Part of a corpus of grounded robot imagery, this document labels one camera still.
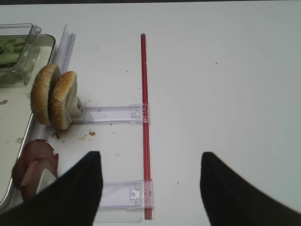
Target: white surface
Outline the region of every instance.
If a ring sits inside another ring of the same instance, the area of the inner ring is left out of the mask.
[[[49,36],[44,36],[42,41],[46,42],[47,46],[40,47],[40,53],[26,86],[0,88],[0,101],[8,101],[0,105],[0,200],[8,189],[11,170],[16,162],[31,115],[28,94],[32,89],[35,75],[47,64],[54,44]]]
[[[80,96],[92,95],[82,99],[90,106],[141,102],[133,77],[141,75],[146,33],[155,219],[143,224],[206,226],[205,151],[301,211],[300,10],[299,1],[203,2],[2,6],[0,15],[2,23],[36,23],[56,39],[65,23],[77,33],[70,69],[78,71]]]

